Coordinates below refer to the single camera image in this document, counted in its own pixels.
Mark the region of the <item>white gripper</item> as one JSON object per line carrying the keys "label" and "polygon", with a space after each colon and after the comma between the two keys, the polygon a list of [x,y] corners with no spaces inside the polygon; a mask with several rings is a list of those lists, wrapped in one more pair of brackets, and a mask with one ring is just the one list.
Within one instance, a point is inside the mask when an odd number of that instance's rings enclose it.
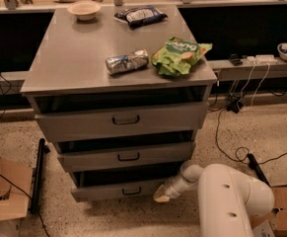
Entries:
{"label": "white gripper", "polygon": [[192,191],[196,182],[191,182],[181,175],[170,177],[164,185],[160,185],[153,195],[155,202],[169,202],[171,198],[178,198],[186,191]]}

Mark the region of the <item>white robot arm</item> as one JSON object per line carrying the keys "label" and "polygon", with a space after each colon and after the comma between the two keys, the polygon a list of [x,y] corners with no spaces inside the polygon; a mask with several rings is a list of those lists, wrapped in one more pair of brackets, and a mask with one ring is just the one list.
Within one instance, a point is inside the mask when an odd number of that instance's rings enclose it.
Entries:
{"label": "white robot arm", "polygon": [[253,237],[250,218],[265,216],[275,197],[265,182],[222,164],[205,168],[185,161],[175,176],[155,191],[156,202],[168,202],[197,190],[200,237]]}

